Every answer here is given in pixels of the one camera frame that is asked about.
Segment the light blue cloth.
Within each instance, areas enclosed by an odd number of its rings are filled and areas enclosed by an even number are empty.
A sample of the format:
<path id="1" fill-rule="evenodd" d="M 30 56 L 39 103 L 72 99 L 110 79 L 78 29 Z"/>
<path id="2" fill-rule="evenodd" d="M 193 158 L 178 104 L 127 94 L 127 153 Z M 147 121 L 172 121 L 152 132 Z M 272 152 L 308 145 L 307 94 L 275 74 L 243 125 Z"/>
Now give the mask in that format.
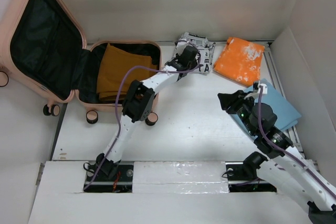
<path id="1" fill-rule="evenodd" d="M 261 79 L 267 85 L 267 94 L 263 91 L 262 103 L 271 106 L 273 112 L 278 117 L 275 127 L 281 131 L 286 131 L 298 123 L 301 114 L 291 105 L 266 79 Z"/>

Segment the mustard brown cloth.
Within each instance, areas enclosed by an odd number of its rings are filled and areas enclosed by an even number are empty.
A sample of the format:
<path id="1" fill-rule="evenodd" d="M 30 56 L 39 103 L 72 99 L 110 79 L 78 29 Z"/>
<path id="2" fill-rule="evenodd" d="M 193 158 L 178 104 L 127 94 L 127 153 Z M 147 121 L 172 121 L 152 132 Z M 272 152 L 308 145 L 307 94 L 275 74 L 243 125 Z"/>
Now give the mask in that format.
<path id="1" fill-rule="evenodd" d="M 135 66 L 157 69 L 159 64 L 151 56 L 126 52 L 111 44 L 107 45 L 97 78 L 97 94 L 102 102 L 115 103 L 125 74 Z"/>

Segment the pink hard-shell suitcase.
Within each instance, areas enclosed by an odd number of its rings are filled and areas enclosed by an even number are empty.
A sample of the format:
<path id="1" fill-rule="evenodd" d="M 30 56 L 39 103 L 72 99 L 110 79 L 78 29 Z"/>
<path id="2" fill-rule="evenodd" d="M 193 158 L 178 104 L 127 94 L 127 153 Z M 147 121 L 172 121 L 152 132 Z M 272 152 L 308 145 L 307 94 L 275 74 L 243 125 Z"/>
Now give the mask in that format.
<path id="1" fill-rule="evenodd" d="M 101 100 L 97 79 L 109 46 L 161 65 L 159 46 L 148 40 L 100 41 L 87 46 L 85 35 L 62 0 L 11 0 L 1 20 L 1 75 L 15 79 L 46 99 L 43 114 L 57 116 L 74 98 L 86 108 L 87 122 L 114 111 L 121 99 Z"/>

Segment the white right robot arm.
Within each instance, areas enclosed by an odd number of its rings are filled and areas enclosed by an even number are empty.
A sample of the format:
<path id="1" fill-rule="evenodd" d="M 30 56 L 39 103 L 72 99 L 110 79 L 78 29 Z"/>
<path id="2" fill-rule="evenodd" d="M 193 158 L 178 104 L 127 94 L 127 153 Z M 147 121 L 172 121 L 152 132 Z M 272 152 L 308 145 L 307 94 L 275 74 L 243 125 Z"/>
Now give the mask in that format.
<path id="1" fill-rule="evenodd" d="M 263 88 L 219 93 L 223 111 L 238 116 L 258 151 L 243 161 L 243 173 L 264 180 L 295 201 L 312 223 L 335 223 L 335 186 L 329 183 L 275 126 L 276 114 L 261 101 Z"/>

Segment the black white newspaper print cloth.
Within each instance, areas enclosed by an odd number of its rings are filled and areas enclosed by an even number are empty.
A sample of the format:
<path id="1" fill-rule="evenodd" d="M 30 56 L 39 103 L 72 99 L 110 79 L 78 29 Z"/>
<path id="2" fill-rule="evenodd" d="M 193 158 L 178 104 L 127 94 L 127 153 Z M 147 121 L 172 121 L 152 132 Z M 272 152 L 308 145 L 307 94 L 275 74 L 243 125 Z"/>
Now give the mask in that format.
<path id="1" fill-rule="evenodd" d="M 196 63 L 199 64 L 197 72 L 208 75 L 211 72 L 216 43 L 211 42 L 205 36 L 184 32 L 175 42 L 173 56 L 180 56 L 186 47 L 192 47 L 196 53 Z"/>

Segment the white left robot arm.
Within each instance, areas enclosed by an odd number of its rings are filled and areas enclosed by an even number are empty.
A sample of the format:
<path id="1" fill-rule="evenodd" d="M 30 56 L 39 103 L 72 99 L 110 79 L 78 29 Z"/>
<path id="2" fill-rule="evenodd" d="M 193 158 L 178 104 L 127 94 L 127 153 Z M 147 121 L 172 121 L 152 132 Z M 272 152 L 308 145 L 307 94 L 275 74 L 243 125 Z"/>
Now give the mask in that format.
<path id="1" fill-rule="evenodd" d="M 105 180 L 115 178 L 123 152 L 134 130 L 152 112 L 155 96 L 168 85 L 178 82 L 188 73 L 196 70 L 200 60 L 199 50 L 189 44 L 181 54 L 166 62 L 162 70 L 150 69 L 155 73 L 152 77 L 131 82 L 123 99 L 121 115 L 117 116 L 118 130 L 106 149 L 97 156 L 92 181 L 98 175 Z"/>

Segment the orange white tie-dye cloth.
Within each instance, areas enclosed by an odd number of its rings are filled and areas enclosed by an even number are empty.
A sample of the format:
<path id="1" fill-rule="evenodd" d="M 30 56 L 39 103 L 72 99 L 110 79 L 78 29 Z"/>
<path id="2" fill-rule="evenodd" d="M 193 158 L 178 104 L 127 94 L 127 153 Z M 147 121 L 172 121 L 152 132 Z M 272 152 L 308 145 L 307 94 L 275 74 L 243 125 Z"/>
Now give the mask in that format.
<path id="1" fill-rule="evenodd" d="M 265 46 L 230 37 L 214 63 L 214 71 L 243 86 L 250 86 L 260 78 L 260 67 Z"/>

